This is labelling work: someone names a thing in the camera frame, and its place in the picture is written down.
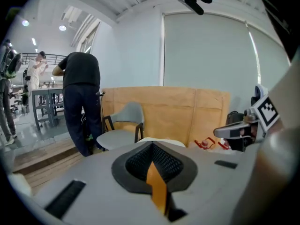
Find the black slot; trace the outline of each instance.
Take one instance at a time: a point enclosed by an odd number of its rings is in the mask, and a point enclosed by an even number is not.
[[[61,192],[45,207],[51,215],[61,219],[71,207],[77,196],[86,184],[81,181],[71,181]]]
[[[231,163],[231,162],[226,162],[221,160],[215,161],[215,164],[223,167],[228,167],[231,169],[235,169],[238,166],[237,163]]]

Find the dark navy pants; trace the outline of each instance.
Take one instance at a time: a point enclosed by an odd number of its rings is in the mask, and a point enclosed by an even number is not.
[[[99,89],[89,84],[71,84],[63,89],[64,113],[67,129],[70,136],[82,155],[89,156],[91,153],[85,145],[83,128],[81,125],[82,107],[86,115],[87,124],[93,135],[94,143],[102,148],[96,141],[102,134],[100,116],[100,98],[96,95]]]

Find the white shirt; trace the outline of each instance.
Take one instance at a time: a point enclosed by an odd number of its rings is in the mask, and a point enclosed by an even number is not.
[[[27,76],[31,76],[30,80],[36,80],[39,81],[39,74],[42,72],[41,67],[35,69],[33,66],[37,65],[38,63],[35,60],[29,61],[29,66],[27,70]]]

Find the chair backrest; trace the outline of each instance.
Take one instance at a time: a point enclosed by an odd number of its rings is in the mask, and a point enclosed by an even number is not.
[[[135,122],[140,124],[141,122],[145,125],[145,118],[142,106],[136,102],[127,103],[124,108],[111,115],[112,122]]]

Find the window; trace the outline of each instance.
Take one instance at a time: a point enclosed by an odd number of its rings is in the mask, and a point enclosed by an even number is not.
[[[98,28],[98,26],[93,29],[93,31],[86,37],[84,42],[81,44],[81,47],[80,47],[81,52],[90,53],[92,42],[94,40],[97,28]]]

